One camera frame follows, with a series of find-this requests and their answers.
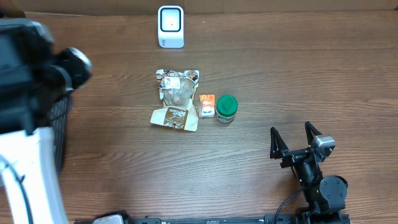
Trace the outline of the green lid jar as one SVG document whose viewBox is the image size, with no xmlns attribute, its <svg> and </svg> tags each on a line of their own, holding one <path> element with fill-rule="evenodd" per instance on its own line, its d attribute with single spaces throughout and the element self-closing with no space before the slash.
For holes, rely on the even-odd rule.
<svg viewBox="0 0 398 224">
<path fill-rule="evenodd" d="M 230 123 L 238 110 L 238 101 L 232 95 L 219 97 L 216 103 L 216 118 L 222 123 Z"/>
</svg>

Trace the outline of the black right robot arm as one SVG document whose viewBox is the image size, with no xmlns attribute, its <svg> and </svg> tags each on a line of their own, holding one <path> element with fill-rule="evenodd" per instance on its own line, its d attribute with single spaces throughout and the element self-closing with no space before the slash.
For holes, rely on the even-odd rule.
<svg viewBox="0 0 398 224">
<path fill-rule="evenodd" d="M 308 146 L 291 151 L 278 130 L 270 129 L 270 158 L 281 159 L 281 168 L 291 168 L 300 188 L 285 199 L 269 223 L 350 223 L 349 215 L 342 214 L 348 193 L 347 181 L 338 175 L 323 176 L 319 164 L 330 156 L 335 140 L 329 134 L 322 134 L 309 121 L 305 123 Z M 303 194 L 306 207 L 296 209 L 293 215 L 283 217 L 283 207 L 299 194 Z"/>
</svg>

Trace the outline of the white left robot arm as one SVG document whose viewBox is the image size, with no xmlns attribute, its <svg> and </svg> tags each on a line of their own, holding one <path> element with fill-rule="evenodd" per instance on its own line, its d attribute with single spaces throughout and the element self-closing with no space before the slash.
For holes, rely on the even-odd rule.
<svg viewBox="0 0 398 224">
<path fill-rule="evenodd" d="M 71 94 L 91 77 L 80 50 L 52 50 L 47 27 L 1 21 L 1 186 L 14 223 L 67 223 L 58 169 Z"/>
</svg>

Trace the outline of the orange snack packet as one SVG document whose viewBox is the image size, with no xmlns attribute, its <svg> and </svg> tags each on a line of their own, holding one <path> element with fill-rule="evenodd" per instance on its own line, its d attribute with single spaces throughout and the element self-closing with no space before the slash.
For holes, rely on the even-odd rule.
<svg viewBox="0 0 398 224">
<path fill-rule="evenodd" d="M 199 97 L 199 117 L 212 118 L 215 115 L 215 96 L 200 95 Z"/>
</svg>

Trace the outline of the clear brown bread bag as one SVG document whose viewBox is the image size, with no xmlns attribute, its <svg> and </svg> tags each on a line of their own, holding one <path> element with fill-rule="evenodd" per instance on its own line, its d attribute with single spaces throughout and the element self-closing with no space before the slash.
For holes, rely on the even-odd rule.
<svg viewBox="0 0 398 224">
<path fill-rule="evenodd" d="M 198 115 L 193 105 L 198 88 L 200 72 L 186 70 L 160 69 L 156 71 L 159 98 L 163 108 L 154 110 L 151 124 L 195 132 L 198 127 Z"/>
</svg>

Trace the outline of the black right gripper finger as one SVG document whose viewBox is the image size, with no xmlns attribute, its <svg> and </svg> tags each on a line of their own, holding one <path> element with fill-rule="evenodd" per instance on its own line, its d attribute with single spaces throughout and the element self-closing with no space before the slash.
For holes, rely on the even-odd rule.
<svg viewBox="0 0 398 224">
<path fill-rule="evenodd" d="M 275 127 L 271 127 L 271 148 L 270 148 L 270 158 L 271 159 L 281 159 L 284 154 L 289 151 L 284 140 L 281 138 L 279 132 Z"/>
<path fill-rule="evenodd" d="M 308 145 L 311 145 L 313 139 L 315 136 L 322 135 L 321 132 L 319 132 L 312 124 L 311 122 L 307 121 L 305 123 L 305 132 L 307 135 L 307 142 Z"/>
</svg>

